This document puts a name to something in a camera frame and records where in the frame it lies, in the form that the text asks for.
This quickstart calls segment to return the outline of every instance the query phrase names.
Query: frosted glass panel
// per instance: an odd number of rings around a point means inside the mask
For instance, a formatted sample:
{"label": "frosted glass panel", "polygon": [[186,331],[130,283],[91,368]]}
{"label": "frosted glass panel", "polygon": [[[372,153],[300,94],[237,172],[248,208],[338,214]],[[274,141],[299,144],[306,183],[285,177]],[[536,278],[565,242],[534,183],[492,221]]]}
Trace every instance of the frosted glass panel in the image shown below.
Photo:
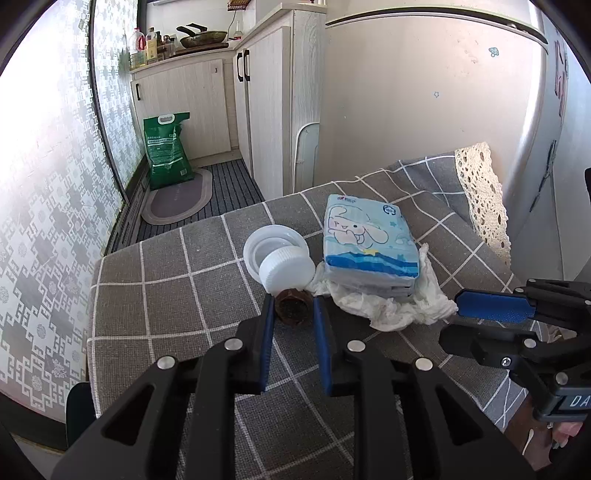
{"label": "frosted glass panel", "polygon": [[0,76],[0,391],[64,421],[121,207],[93,110],[86,0],[58,0]]}
{"label": "frosted glass panel", "polygon": [[132,116],[127,46],[127,36],[137,24],[137,9],[137,0],[96,0],[96,85],[107,140],[124,186],[144,156],[141,130]]}

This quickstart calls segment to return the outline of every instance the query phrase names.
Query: blue gripper pad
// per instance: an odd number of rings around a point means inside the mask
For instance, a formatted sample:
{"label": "blue gripper pad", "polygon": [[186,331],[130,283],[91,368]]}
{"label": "blue gripper pad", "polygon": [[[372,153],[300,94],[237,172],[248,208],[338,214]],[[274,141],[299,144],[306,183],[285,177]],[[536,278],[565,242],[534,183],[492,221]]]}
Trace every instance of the blue gripper pad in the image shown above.
{"label": "blue gripper pad", "polygon": [[324,329],[324,315],[320,299],[314,299],[314,336],[316,337],[316,353],[320,379],[327,395],[332,391],[332,374],[330,370],[330,349]]}
{"label": "blue gripper pad", "polygon": [[265,329],[261,343],[261,392],[267,388],[269,380],[269,368],[271,366],[271,348],[273,346],[273,328],[275,326],[275,299],[269,302],[266,312]]}
{"label": "blue gripper pad", "polygon": [[463,290],[456,296],[458,315],[507,323],[522,323],[535,315],[525,297]]}

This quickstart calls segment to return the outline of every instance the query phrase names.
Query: oval floor mat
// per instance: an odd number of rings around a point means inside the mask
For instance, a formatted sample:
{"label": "oval floor mat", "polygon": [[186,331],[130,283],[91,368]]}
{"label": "oval floor mat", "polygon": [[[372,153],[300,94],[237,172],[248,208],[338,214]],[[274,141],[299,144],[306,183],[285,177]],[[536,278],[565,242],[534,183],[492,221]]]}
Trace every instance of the oval floor mat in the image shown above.
{"label": "oval floor mat", "polygon": [[142,211],[144,220],[152,225],[168,225],[205,207],[212,198],[212,174],[203,168],[196,168],[194,173],[193,180],[150,192]]}

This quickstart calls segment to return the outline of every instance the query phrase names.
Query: wire basket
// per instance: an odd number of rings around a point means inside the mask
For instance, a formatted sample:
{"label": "wire basket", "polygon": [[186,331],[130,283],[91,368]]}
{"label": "wire basket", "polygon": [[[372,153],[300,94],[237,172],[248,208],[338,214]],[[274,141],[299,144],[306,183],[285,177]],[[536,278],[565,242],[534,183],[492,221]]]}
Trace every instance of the wire basket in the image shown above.
{"label": "wire basket", "polygon": [[228,2],[228,11],[232,10],[246,10],[246,6],[251,0],[230,0]]}

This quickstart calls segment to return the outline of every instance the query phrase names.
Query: cartoon dog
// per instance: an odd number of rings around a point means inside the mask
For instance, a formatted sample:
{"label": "cartoon dog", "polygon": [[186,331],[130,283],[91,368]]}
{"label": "cartoon dog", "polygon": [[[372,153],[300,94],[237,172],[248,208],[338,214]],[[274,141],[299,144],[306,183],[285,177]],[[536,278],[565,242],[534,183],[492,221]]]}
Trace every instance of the cartoon dog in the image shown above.
{"label": "cartoon dog", "polygon": [[[358,222],[351,218],[364,220]],[[384,244],[388,241],[388,234],[372,225],[364,211],[348,205],[334,205],[330,209],[328,234],[333,235],[341,245],[356,245],[363,249],[370,248],[374,242]]]}

